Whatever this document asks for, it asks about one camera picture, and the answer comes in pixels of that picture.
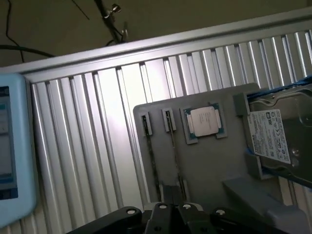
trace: hard drive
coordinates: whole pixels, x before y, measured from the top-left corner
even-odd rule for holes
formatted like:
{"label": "hard drive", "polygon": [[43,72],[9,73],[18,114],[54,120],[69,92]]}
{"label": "hard drive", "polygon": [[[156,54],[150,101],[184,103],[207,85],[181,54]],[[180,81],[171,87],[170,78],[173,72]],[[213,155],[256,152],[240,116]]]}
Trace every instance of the hard drive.
{"label": "hard drive", "polygon": [[248,99],[247,143],[270,173],[312,187],[312,84]]}

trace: screen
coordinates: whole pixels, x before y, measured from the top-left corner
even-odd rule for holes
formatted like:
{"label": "screen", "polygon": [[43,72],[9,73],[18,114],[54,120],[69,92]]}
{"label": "screen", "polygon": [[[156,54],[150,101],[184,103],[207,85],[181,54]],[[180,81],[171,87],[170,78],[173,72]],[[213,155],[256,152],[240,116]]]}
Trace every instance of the screen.
{"label": "screen", "polygon": [[0,87],[0,200],[18,197],[9,87]]}

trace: gray plastic tray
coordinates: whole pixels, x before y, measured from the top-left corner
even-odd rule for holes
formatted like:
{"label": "gray plastic tray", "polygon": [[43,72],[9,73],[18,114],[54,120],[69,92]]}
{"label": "gray plastic tray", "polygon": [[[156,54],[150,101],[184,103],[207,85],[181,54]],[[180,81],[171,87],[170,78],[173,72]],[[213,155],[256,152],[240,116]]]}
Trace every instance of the gray plastic tray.
{"label": "gray plastic tray", "polygon": [[[242,92],[256,92],[257,90],[259,87],[256,84],[246,84],[144,104],[134,108],[142,161],[152,202],[157,201],[157,195],[142,115],[148,113],[149,130],[152,133],[151,142],[160,182],[165,185],[176,185],[177,182],[171,137],[170,133],[166,131],[162,114],[162,110],[171,109],[176,126],[174,135],[179,155],[179,168],[187,182],[190,202],[200,204],[207,211],[217,206],[233,208],[235,205],[229,201],[222,181],[236,177],[252,179],[248,175],[245,165],[244,152],[247,144],[242,120],[235,113],[233,95]],[[190,107],[204,107],[209,102],[219,103],[226,134],[221,138],[216,135],[203,136],[198,138],[197,143],[190,142],[184,132],[185,125],[181,118],[181,110]],[[277,178],[259,180],[256,183],[281,200]]]}

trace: hard drive label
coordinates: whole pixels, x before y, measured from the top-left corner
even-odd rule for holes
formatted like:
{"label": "hard drive label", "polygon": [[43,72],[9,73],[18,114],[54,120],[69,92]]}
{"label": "hard drive label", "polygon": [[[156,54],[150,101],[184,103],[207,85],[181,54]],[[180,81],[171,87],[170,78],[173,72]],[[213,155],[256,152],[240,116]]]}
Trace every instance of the hard drive label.
{"label": "hard drive label", "polygon": [[250,112],[248,123],[256,155],[291,163],[280,110]]}

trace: ceiling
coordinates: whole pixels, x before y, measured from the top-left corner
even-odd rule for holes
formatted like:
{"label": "ceiling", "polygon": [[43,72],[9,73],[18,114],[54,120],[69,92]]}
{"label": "ceiling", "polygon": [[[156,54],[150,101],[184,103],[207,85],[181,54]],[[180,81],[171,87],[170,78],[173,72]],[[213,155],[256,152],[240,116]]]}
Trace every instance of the ceiling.
{"label": "ceiling", "polygon": [[[307,0],[103,0],[117,3],[115,25],[126,21],[129,40],[140,40],[306,7]],[[10,36],[20,45],[56,56],[103,47],[111,36],[93,0],[11,0]],[[0,44],[5,36],[7,0],[0,0]],[[25,53],[26,61],[42,56]],[[19,52],[0,51],[0,66],[20,63]]]}

